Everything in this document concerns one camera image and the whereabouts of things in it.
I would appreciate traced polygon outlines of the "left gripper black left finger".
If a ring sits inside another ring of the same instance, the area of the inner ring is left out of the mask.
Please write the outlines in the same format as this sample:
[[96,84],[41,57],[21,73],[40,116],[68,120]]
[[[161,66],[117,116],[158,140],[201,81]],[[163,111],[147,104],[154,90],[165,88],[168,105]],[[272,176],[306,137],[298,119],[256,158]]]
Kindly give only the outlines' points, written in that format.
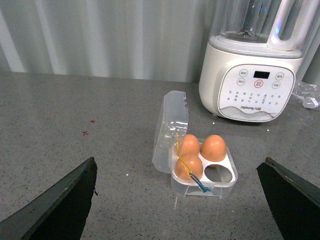
[[79,240],[96,194],[93,157],[0,223],[2,240]]

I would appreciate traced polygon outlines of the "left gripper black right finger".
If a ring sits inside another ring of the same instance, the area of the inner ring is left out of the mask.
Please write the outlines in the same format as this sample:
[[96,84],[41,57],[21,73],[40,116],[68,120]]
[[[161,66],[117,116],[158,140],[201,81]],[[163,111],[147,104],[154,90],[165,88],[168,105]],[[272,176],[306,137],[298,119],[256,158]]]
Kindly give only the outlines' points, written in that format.
[[283,239],[318,240],[320,188],[270,157],[256,170]]

